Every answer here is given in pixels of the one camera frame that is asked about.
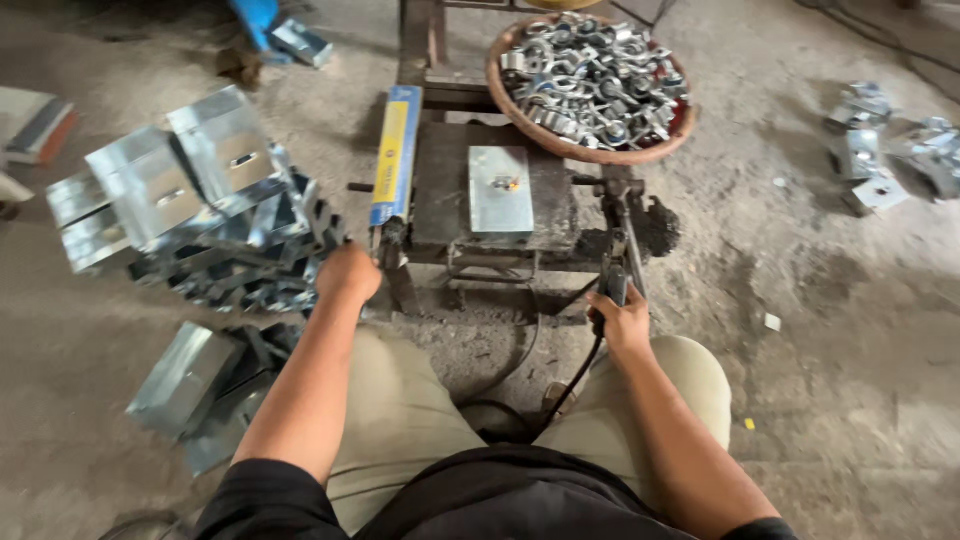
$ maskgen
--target knee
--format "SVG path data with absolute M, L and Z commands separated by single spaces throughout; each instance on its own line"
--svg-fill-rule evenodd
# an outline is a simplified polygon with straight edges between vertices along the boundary
M 730 383 L 723 366 L 706 347 L 679 335 L 655 337 L 650 341 L 657 362 L 667 376 L 680 386 L 695 380 L 700 384 L 725 387 L 730 393 Z

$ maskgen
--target concrete floor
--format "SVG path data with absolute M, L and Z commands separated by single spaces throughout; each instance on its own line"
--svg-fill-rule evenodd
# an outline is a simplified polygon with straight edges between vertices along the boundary
M 369 201 L 346 183 L 373 177 L 376 104 L 396 76 L 396 10 L 373 0 L 317 4 L 319 19 L 308 4 L 294 7 L 336 44 L 330 63 L 269 68 L 252 99 L 268 133 L 364 237 Z M 874 16 L 908 43 L 958 60 L 956 12 L 900 16 L 886 3 L 855 4 L 880 4 Z M 48 168 L 14 168 L 39 193 L 85 154 L 226 84 L 212 59 L 236 27 L 219 4 L 121 6 L 94 18 L 91 6 L 54 0 L 0 9 L 0 85 L 57 93 L 81 115 Z M 451 53 L 482 54 L 510 18 L 456 14 Z M 147 39 L 100 39 L 133 27 Z M 637 170 L 684 220 L 681 247 L 648 269 L 657 332 L 697 339 L 720 358 L 733 388 L 732 454 L 801 536 L 955 538 L 960 202 L 931 204 L 914 185 L 918 196 L 883 216 L 851 217 L 820 118 L 858 79 L 878 81 L 901 119 L 960 121 L 960 108 L 890 52 L 789 0 L 680 2 L 658 34 L 691 74 L 702 116 L 676 156 Z M 598 224 L 581 199 L 588 224 Z M 425 272 L 419 279 L 430 284 Z M 199 508 L 219 475 L 192 480 L 180 450 L 124 409 L 182 321 L 236 317 L 120 276 L 72 276 L 42 197 L 0 224 L 0 283 L 0 537 L 92 538 L 139 509 Z M 765 312 L 782 318 L 782 332 L 763 327 Z M 532 339 L 530 327 L 396 324 L 433 353 L 455 395 Z M 545 328 L 528 367 L 495 397 L 537 409 L 545 385 L 568 380 L 590 340 L 582 327 Z

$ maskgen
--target pile of metal parts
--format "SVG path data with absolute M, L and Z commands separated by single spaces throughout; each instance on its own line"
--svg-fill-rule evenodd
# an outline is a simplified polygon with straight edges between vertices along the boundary
M 894 139 L 890 154 L 924 175 L 938 199 L 960 198 L 960 130 L 945 118 L 927 118 Z
M 47 189 L 75 273 L 126 266 L 217 310 L 300 311 L 344 223 L 235 86 L 86 157 Z
M 826 120 L 828 128 L 841 134 L 833 151 L 838 174 L 858 183 L 843 199 L 861 217 L 910 198 L 879 160 L 879 131 L 892 114 L 890 102 L 876 83 L 857 82 L 843 92 L 843 103 Z
M 844 195 L 858 215 L 888 209 L 910 198 L 890 169 L 880 164 L 880 133 L 893 109 L 876 83 L 858 82 L 843 92 L 843 103 L 827 118 L 841 134 L 833 154 L 841 178 L 859 182 Z M 887 153 L 928 179 L 938 199 L 960 198 L 960 131 L 946 119 L 927 118 L 894 138 Z
M 535 123 L 571 144 L 641 150 L 670 139 L 686 78 L 650 32 L 565 12 L 535 22 L 500 57 L 504 86 Z
M 180 442 L 201 475 L 233 457 L 301 334 L 284 324 L 218 332 L 184 323 L 127 414 Z

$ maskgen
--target stack of metal boxes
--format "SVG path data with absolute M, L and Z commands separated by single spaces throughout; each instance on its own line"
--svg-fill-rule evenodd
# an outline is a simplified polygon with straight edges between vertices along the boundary
M 236 452 L 302 329 L 212 331 L 184 323 L 127 414 L 178 441 L 198 476 Z
M 344 224 L 235 86 L 86 157 L 47 189 L 75 273 L 126 266 L 219 310 L 310 309 Z

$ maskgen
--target black cable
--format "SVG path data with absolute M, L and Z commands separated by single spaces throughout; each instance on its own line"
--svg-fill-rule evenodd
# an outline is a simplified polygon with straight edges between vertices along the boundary
M 472 400 L 472 401 L 464 402 L 457 405 L 457 409 L 465 410 L 465 409 L 473 408 L 477 406 L 488 406 L 506 413 L 507 416 L 513 418 L 514 420 L 516 420 L 518 424 L 523 426 L 523 429 L 527 432 L 527 436 L 530 438 L 531 441 L 537 437 L 537 433 L 534 431 L 534 427 L 531 426 L 529 422 L 527 422 L 526 418 L 523 418 L 522 414 L 520 414 L 519 412 L 516 412 L 516 409 L 514 409 L 513 407 L 505 403 L 499 402 L 497 400 Z
M 871 43 L 875 43 L 882 47 L 893 49 L 899 52 L 900 57 L 902 58 L 907 69 L 909 69 L 917 77 L 920 77 L 928 85 L 940 90 L 940 92 L 944 94 L 947 99 L 960 105 L 960 99 L 950 95 L 946 90 L 943 89 L 942 86 L 930 80 L 929 77 L 927 77 L 917 68 L 916 64 L 913 62 L 913 59 L 918 58 L 923 61 L 928 61 L 938 67 L 942 67 L 947 71 L 957 74 L 960 74 L 960 67 L 947 63 L 946 61 L 942 61 L 938 58 L 931 57 L 928 54 L 921 53 L 913 49 L 908 49 L 905 45 L 903 45 L 903 41 L 900 39 L 900 37 L 897 36 L 897 34 L 895 34 L 893 31 L 883 28 L 874 22 L 864 19 L 863 17 L 854 15 L 853 13 L 849 12 L 843 4 L 840 3 L 840 0 L 794 0 L 794 2 L 796 2 L 797 5 L 802 8 L 807 8 L 808 10 L 815 10 L 822 13 L 833 22 L 836 22 L 837 24 L 854 32 L 858 36 L 863 37 Z M 875 34 L 881 35 L 882 38 L 871 34 L 871 31 Z
M 564 393 L 560 395 L 560 399 L 557 400 L 557 403 L 553 405 L 553 408 L 550 409 L 550 413 L 546 415 L 546 420 L 543 421 L 543 427 L 546 429 L 550 425 L 550 422 L 553 421 L 553 417 L 557 414 L 557 411 L 560 410 L 560 407 L 564 405 L 566 398 L 570 397 L 570 394 L 573 393 L 573 388 L 576 387 L 577 383 L 580 382 L 580 379 L 584 377 L 589 369 L 590 364 L 593 363 L 593 359 L 597 356 L 597 351 L 600 350 L 600 344 L 603 342 L 603 335 L 598 335 L 596 339 L 593 340 L 593 348 L 590 349 L 590 354 L 587 355 L 587 359 L 584 360 L 584 364 L 580 366 L 580 370 L 577 371 L 577 375 L 573 376 L 573 380 L 566 386 Z

